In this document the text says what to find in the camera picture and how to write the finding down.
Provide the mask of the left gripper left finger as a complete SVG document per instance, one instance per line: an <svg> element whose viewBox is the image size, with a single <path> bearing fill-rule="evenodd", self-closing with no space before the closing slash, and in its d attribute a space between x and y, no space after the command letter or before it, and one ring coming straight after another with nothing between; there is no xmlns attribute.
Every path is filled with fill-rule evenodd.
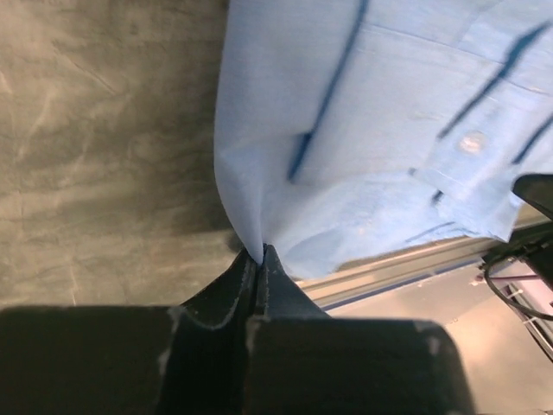
<svg viewBox="0 0 553 415"><path fill-rule="evenodd" d="M1 312L4 414L237 414L256 263L179 305Z"/></svg>

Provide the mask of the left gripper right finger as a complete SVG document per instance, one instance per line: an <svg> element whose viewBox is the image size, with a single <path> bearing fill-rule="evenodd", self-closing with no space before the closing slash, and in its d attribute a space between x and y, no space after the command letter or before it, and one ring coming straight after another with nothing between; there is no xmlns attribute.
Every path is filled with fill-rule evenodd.
<svg viewBox="0 0 553 415"><path fill-rule="evenodd" d="M246 324L249 414L472 414L457 348L430 320L334 318L264 249Z"/></svg>

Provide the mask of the light blue long sleeve shirt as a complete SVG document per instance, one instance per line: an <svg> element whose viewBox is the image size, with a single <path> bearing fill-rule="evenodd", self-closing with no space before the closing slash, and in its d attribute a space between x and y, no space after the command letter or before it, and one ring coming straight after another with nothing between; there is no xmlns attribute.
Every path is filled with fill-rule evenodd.
<svg viewBox="0 0 553 415"><path fill-rule="evenodd" d="M513 183L552 170L552 4L233 1L214 168L248 253L301 278L508 240Z"/></svg>

